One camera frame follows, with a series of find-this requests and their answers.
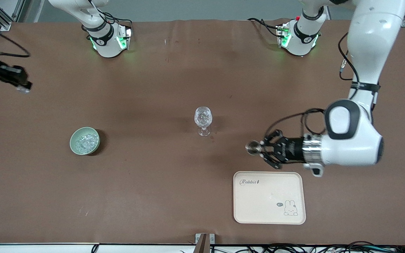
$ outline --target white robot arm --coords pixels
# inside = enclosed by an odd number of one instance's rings
[[[305,16],[313,15],[317,9],[319,11],[316,20],[309,22],[301,16],[298,22],[289,23],[289,27],[293,26],[294,30],[289,29],[292,37],[291,41],[287,39],[286,49],[295,55],[308,53],[313,44],[302,43],[304,39],[298,37],[296,29],[311,35],[313,40],[316,39],[313,35],[318,33],[320,24],[325,19],[320,4],[325,5],[329,0],[300,1],[305,4]],[[325,165],[369,166],[381,159],[384,138],[373,126],[372,110],[380,88],[379,76],[397,38],[405,13],[405,0],[330,2],[353,4],[356,9],[348,33],[348,50],[355,75],[348,99],[337,100],[324,111],[328,134],[306,134],[289,139],[284,137],[280,130],[276,130],[265,136],[260,143],[252,141],[246,145],[249,154],[260,154],[274,168],[281,168],[281,165],[286,163],[300,162],[317,177],[323,175]],[[308,24],[311,32],[305,29],[303,24]]]
[[[109,23],[99,11],[109,0],[48,0],[51,5],[66,11],[79,20],[90,34],[93,48],[106,58],[119,55],[129,47],[131,27]]]

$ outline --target white tray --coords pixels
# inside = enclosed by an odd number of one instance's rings
[[[233,216],[239,223],[304,223],[306,207],[301,176],[288,172],[235,173]]]

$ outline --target table surface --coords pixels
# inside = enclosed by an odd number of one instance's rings
[[[347,95],[337,42],[348,26],[326,21],[301,58],[249,21],[137,23],[130,51],[105,59],[80,24],[13,24],[8,36],[32,56],[1,60],[24,66],[34,86],[25,96],[0,82],[0,242],[186,243],[210,232],[223,244],[405,245],[405,28],[374,111],[382,161],[329,166],[322,178],[284,166],[302,176],[302,225],[233,218],[233,175],[274,171],[245,144],[278,118]],[[5,40],[0,50],[18,51]],[[214,115],[209,137],[196,133],[199,106]],[[101,134],[93,156],[69,149],[84,126]],[[279,128],[298,136],[299,121]]]

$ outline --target bowl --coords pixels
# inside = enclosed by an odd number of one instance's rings
[[[75,154],[87,155],[95,152],[100,143],[98,132],[86,126],[74,132],[70,139],[70,148]]]

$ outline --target tray logo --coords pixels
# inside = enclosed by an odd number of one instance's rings
[[[244,186],[247,184],[259,184],[259,180],[246,180],[246,179],[242,179],[240,180],[240,185]]]

